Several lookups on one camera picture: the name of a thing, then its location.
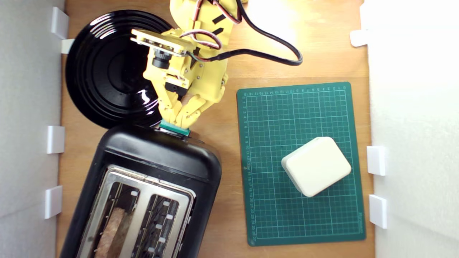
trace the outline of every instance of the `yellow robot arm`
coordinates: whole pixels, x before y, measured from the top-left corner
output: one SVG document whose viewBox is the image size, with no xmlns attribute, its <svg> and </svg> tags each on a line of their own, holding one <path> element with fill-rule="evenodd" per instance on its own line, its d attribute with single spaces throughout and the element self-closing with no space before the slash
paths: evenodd
<svg viewBox="0 0 459 258">
<path fill-rule="evenodd" d="M 144 77 L 155 88 L 162 118 L 187 129 L 223 97 L 227 59 L 205 59 L 224 51 L 241 18 L 236 0 L 171 0 L 170 11 L 179 28 L 162 34 L 134 29 L 133 40 L 150 47 Z"/>
</svg>

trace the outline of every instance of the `camera lens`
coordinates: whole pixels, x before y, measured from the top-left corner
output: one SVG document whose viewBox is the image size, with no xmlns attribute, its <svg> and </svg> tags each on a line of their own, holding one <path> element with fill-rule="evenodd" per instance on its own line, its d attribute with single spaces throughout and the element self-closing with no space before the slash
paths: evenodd
<svg viewBox="0 0 459 258">
<path fill-rule="evenodd" d="M 172 55 L 169 53 L 161 50 L 155 50 L 155 58 L 153 58 L 152 65 L 161 69 L 168 69 L 171 57 Z"/>
</svg>

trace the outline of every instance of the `black cable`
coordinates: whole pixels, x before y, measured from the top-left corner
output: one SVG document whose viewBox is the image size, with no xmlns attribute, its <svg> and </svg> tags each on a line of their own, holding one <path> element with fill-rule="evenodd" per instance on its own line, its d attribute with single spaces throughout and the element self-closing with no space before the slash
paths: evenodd
<svg viewBox="0 0 459 258">
<path fill-rule="evenodd" d="M 251 56 L 257 56 L 257 57 L 261 57 L 261 58 L 268 59 L 268 60 L 271 60 L 271 61 L 283 63 L 283 64 L 286 64 L 286 65 L 291 65 L 291 66 L 298 66 L 301 63 L 303 63 L 303 55 L 296 47 L 294 47 L 292 44 L 288 43 L 287 41 L 285 41 L 285 40 L 283 40 L 283 39 L 281 39 L 281 38 L 279 38 L 277 36 L 274 36 L 271 33 L 268 33 L 266 31 L 260 29 L 259 27 L 257 27 L 249 19 L 248 15 L 246 13 L 246 10 L 244 10 L 244 6 L 242 5 L 241 0 L 236 0 L 236 3 L 237 3 L 237 8 L 241 12 L 242 17 L 245 19 L 247 24 L 252 29 L 254 29 L 256 32 L 260 33 L 261 35 L 263 35 L 265 37 L 268 37 L 270 39 L 273 39 L 273 40 L 281 43 L 282 45 L 288 47 L 297 56 L 298 60 L 290 60 L 290 59 L 274 56 L 274 55 L 271 55 L 271 54 L 259 52 L 259 51 L 252 50 L 252 49 L 232 50 L 232 51 L 224 52 L 224 53 L 218 54 L 216 56 L 210 57 L 207 60 L 209 60 L 209 61 L 217 61 L 217 60 L 223 60 L 223 59 L 227 59 L 227 58 L 230 58 L 232 56 L 237 56 L 237 55 L 251 55 Z"/>
</svg>

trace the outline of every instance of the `cutting mat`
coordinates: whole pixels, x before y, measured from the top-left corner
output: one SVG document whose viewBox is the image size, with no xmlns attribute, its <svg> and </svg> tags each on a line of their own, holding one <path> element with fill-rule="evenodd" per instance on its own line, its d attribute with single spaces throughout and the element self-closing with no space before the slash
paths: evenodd
<svg viewBox="0 0 459 258">
<path fill-rule="evenodd" d="M 237 104 L 249 245 L 365 239 L 351 85 L 241 89 Z M 280 162 L 317 136 L 335 140 L 352 172 L 308 198 Z"/>
</svg>

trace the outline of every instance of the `toaster slot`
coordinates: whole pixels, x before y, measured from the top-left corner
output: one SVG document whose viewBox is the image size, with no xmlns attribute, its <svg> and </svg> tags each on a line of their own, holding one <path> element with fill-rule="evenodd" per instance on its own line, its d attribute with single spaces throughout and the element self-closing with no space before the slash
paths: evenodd
<svg viewBox="0 0 459 258">
<path fill-rule="evenodd" d="M 151 197 L 135 245 L 136 258 L 163 257 L 178 207 L 179 203 L 170 198 L 159 195 Z"/>
<path fill-rule="evenodd" d="M 140 190 L 114 182 L 94 236 L 92 258 L 118 257 L 137 206 Z"/>
</svg>

